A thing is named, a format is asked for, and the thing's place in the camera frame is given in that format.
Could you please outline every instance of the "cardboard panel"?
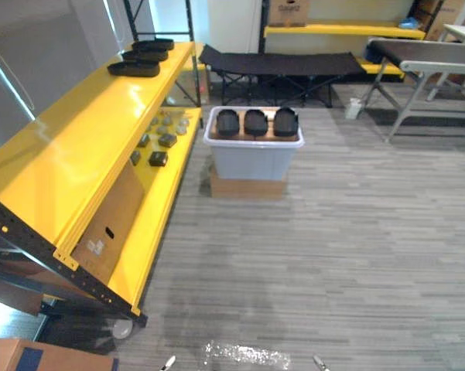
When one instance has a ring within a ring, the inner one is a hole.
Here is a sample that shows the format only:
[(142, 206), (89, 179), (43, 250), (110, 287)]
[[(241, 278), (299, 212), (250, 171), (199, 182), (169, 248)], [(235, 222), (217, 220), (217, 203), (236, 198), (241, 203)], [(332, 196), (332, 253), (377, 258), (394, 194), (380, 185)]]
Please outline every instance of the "cardboard panel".
[(142, 185), (128, 162), (72, 253), (84, 269), (105, 284), (110, 280), (143, 195)]

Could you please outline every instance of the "dark gray tabletop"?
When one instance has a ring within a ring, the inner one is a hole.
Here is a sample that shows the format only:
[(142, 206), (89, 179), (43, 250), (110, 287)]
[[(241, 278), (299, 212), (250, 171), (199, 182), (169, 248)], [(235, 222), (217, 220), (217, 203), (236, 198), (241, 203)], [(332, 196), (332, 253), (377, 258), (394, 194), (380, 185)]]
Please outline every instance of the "dark gray tabletop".
[(374, 39), (369, 47), (403, 71), (465, 73), (465, 44)]

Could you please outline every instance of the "black cot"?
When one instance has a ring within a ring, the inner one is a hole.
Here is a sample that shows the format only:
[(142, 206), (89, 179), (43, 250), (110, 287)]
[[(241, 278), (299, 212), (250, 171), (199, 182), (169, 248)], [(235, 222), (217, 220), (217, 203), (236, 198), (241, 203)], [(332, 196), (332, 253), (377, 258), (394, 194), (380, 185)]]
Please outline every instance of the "black cot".
[[(288, 100), (302, 98), (305, 100), (311, 93), (323, 86), (328, 87), (328, 101), (319, 100), (327, 107), (332, 107), (331, 84), (340, 78), (365, 73), (351, 53), (286, 55), (286, 54), (255, 54), (255, 53), (221, 53), (211, 46), (205, 45), (201, 53), (202, 63), (211, 67), (222, 78), (222, 104), (227, 104), (237, 97), (225, 97), (227, 88), (246, 77), (248, 87), (246, 97), (248, 103), (252, 98), (252, 81), (258, 78), (262, 85), (272, 84), (276, 80), (289, 81), (299, 89), (299, 92)], [(306, 85), (302, 85), (293, 77), (308, 77)], [(279, 105), (274, 97), (274, 105)]]

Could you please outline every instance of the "clear plastic bin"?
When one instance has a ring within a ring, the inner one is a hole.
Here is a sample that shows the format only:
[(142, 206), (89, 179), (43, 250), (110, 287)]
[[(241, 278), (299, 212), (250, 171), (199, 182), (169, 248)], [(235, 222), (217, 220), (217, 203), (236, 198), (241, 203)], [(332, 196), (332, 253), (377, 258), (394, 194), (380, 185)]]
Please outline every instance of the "clear plastic bin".
[(214, 107), (208, 118), (203, 142), (211, 147), (214, 164), (219, 178), (282, 180), (287, 173), (296, 149), (304, 145), (304, 137), (299, 126), (297, 141), (241, 141), (214, 139), (211, 128), (221, 110), (276, 110), (277, 107)]

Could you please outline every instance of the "blue object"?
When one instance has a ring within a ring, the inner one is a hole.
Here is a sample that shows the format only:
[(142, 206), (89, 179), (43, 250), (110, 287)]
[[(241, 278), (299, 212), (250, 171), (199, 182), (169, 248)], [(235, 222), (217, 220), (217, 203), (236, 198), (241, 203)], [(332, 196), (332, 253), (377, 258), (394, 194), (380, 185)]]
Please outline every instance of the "blue object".
[(417, 29), (418, 27), (419, 22), (413, 17), (404, 18), (401, 22), (399, 22), (400, 29)]
[(37, 371), (42, 355), (41, 349), (24, 348), (15, 371)]

